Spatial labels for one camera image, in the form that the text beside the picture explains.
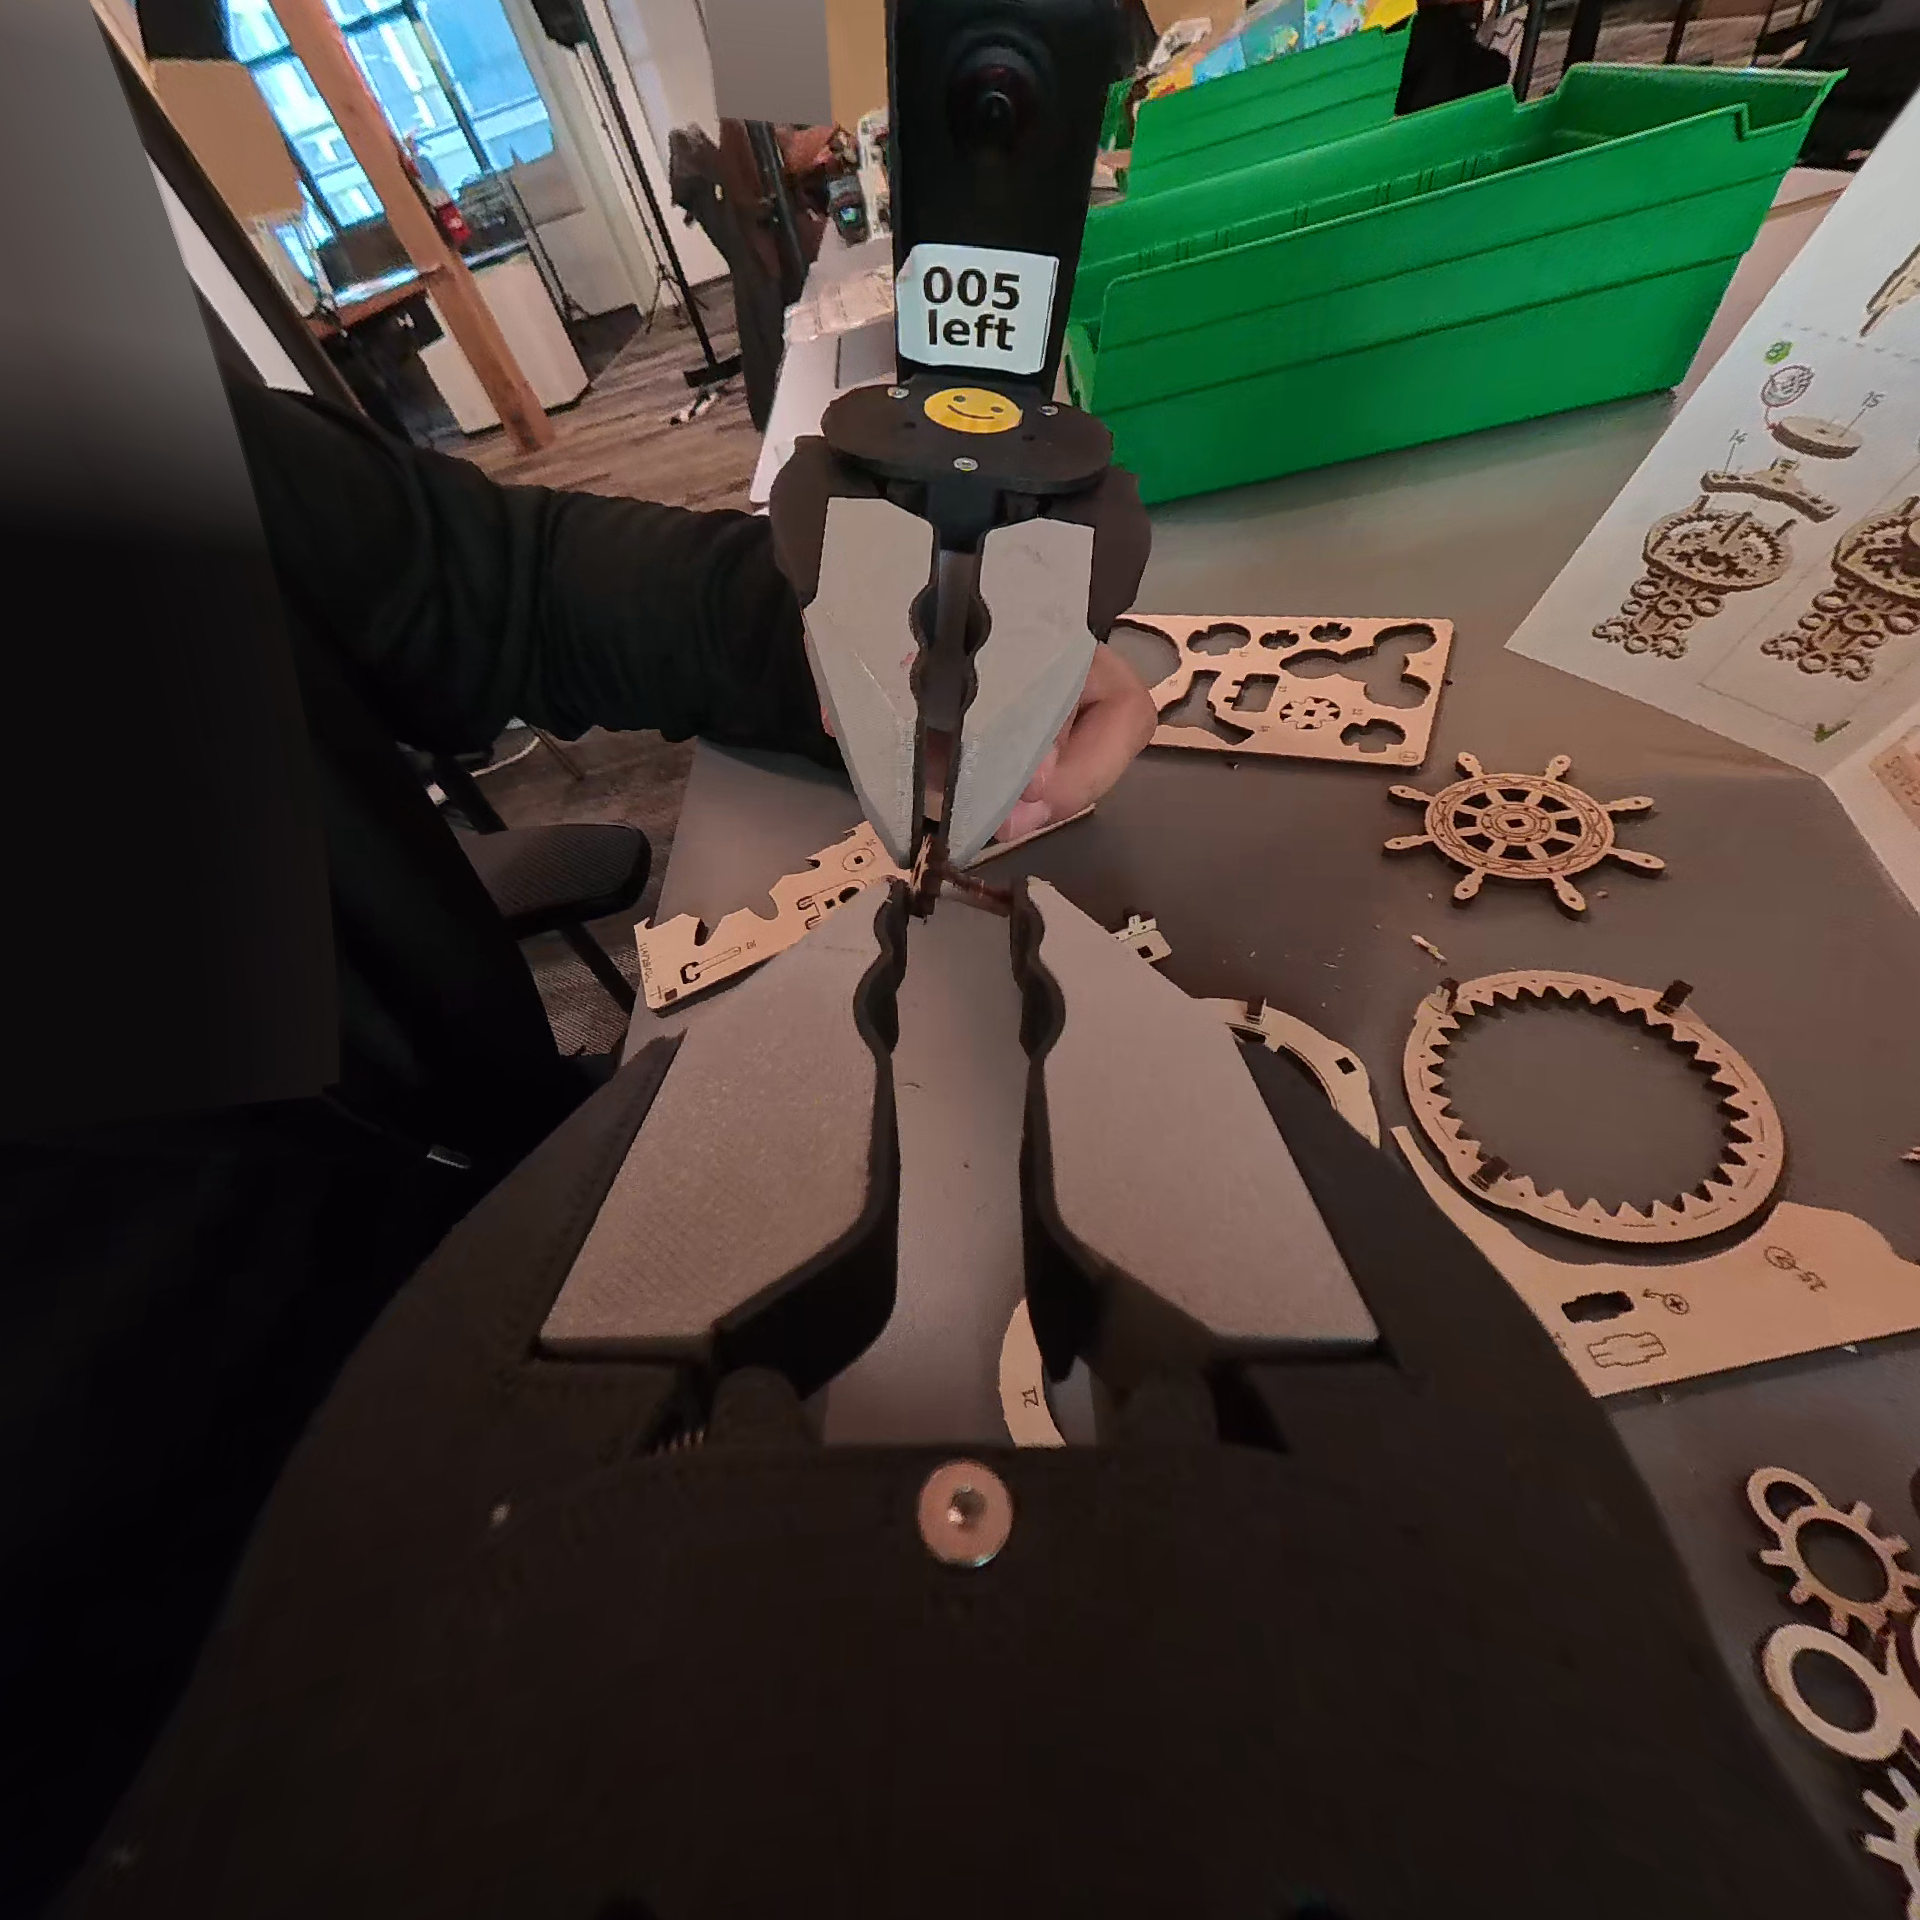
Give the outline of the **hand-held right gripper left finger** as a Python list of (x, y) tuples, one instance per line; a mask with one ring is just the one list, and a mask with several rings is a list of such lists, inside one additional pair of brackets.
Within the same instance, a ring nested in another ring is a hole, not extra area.
[(656, 1092), (543, 1323), (577, 1361), (838, 1379), (898, 1299), (905, 888), (827, 923), (652, 1045)]

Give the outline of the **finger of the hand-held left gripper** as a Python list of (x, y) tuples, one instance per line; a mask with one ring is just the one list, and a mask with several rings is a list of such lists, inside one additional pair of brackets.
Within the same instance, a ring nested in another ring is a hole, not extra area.
[(977, 859), (1068, 727), (1093, 660), (1093, 534), (1072, 521), (1003, 522), (980, 541), (983, 639), (962, 662), (950, 727), (943, 850)]
[(925, 623), (937, 579), (929, 522), (882, 496), (828, 501), (805, 660), (858, 806), (902, 871), (920, 861), (943, 783), (943, 736), (925, 713), (941, 690)]

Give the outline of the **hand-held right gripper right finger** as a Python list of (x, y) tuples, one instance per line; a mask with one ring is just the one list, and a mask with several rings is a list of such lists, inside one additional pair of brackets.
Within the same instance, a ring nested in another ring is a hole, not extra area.
[(1010, 920), (1027, 1061), (1026, 1303), (1044, 1373), (1348, 1358), (1378, 1346), (1235, 1042), (1050, 881)]

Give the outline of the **person's left forearm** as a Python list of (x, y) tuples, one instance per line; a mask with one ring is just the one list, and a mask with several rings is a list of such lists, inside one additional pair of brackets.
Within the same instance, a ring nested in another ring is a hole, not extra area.
[(342, 423), (326, 444), (350, 496), (326, 623), (403, 746), (523, 719), (838, 768), (769, 522), (506, 488)]

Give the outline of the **person's left hand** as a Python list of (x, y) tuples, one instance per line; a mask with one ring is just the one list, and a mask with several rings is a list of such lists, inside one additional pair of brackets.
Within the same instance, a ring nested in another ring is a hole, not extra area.
[(1099, 639), (1068, 725), (1040, 755), (994, 843), (1019, 843), (1088, 814), (1145, 750), (1156, 725), (1149, 687)]

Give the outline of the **jagged-edged wooden offcut sheet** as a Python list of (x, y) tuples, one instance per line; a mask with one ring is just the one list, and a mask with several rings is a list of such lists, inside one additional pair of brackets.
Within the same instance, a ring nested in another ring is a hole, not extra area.
[(786, 954), (863, 896), (894, 886), (913, 897), (920, 868), (898, 868), (877, 834), (863, 823), (805, 855), (797, 871), (779, 874), (766, 888), (763, 910), (744, 904), (717, 920), (694, 916), (643, 920), (636, 923), (636, 965), (648, 1010), (665, 1011), (704, 996)]

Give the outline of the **green plastic bin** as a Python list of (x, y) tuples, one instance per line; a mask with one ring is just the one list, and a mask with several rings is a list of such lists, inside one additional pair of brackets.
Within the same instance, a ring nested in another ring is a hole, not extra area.
[(1776, 185), (1309, 291), (1383, 215), (1118, 279), (1068, 328), (1068, 393), (1145, 503), (1675, 388)]
[(1839, 82), (1820, 68), (1576, 61), (1537, 100), (1490, 85), (1462, 100), (1402, 116), (1409, 39), (1409, 30), (1363, 30), (1145, 97), (1130, 133), (1122, 190), (1089, 210), (1089, 239), (1118, 241), (1122, 227), (1144, 229), (1160, 215), (1199, 227), (1199, 202), (1225, 196), (1246, 169), (1305, 159), (1378, 131), (1399, 140), (1409, 169), (1423, 169), (1450, 158), (1568, 158), (1731, 110), (1741, 138), (1786, 131), (1796, 158)]

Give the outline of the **black swivel office chair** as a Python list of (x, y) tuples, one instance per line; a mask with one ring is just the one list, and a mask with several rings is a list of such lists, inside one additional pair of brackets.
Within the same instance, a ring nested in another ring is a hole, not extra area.
[(649, 838), (623, 823), (449, 825), (508, 927), (566, 1057), (613, 1057), (636, 1010), (633, 910)]

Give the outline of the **wooden sheet with clover cut-outs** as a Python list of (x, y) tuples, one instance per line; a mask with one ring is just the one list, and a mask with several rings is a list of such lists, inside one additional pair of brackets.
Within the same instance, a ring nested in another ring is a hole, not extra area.
[(1149, 683), (1156, 748), (1423, 768), (1450, 676), (1442, 616), (1130, 613), (1112, 649)]

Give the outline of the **white cabinet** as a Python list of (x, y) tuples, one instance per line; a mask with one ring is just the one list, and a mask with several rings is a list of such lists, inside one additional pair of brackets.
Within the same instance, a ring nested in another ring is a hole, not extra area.
[[(508, 252), (493, 266), (472, 269), (472, 281), (543, 407), (557, 412), (580, 401), (589, 393), (589, 374), (532, 252)], [(467, 437), (497, 431), (500, 415), (467, 363), (467, 354), (456, 346), (439, 298), (428, 298), (428, 312), (434, 322), (442, 322), (442, 337), (419, 354), (424, 376), (434, 383), (445, 407)]]

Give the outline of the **wooden ship wheel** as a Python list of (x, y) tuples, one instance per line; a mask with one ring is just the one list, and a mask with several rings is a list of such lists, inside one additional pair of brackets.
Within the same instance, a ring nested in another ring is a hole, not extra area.
[(1651, 798), (1596, 800), (1571, 780), (1571, 758), (1555, 755), (1541, 771), (1494, 771), (1477, 755), (1456, 755), (1456, 778), (1423, 793), (1394, 783), (1392, 800), (1421, 814), (1413, 834), (1389, 836), (1383, 855), (1433, 854), (1452, 866), (1452, 903), (1469, 904), (1490, 881), (1548, 888), (1563, 918), (1584, 918), (1590, 903), (1579, 874), (1623, 866), (1666, 874), (1655, 854), (1620, 843), (1620, 820), (1649, 814)]

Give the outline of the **folded assembly instruction sheet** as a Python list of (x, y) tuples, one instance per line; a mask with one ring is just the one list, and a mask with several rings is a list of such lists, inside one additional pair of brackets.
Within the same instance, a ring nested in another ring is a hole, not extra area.
[(1511, 652), (1917, 836), (1917, 178), (1856, 178)]

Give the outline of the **wooden looped disc spindle assembly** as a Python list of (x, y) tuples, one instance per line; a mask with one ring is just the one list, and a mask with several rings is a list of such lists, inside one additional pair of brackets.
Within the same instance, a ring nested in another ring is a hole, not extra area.
[(1752, 1469), (1743, 1498), (1788, 1613), (1761, 1638), (1764, 1692), (1857, 1771), (1857, 1847), (1917, 1916), (1917, 1547), (1793, 1469)]

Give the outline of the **wooden frame offcut sheet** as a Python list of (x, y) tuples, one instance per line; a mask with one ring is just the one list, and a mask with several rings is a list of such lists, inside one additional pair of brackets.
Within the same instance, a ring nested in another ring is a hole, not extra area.
[(1600, 1401), (1917, 1330), (1917, 1264), (1848, 1213), (1778, 1204), (1764, 1231), (1685, 1264), (1571, 1264), (1479, 1213), (1409, 1130), (1392, 1139)]

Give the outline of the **wooden post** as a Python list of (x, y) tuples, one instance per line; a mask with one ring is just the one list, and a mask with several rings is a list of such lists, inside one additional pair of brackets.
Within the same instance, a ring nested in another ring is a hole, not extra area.
[(403, 144), (373, 96), (326, 5), (275, 5), (291, 51), (308, 68), (351, 158), (367, 169), (388, 227), (439, 302), (471, 374), (482, 387), (508, 442), (523, 450), (552, 444), (554, 428), (464, 257), (408, 174)]

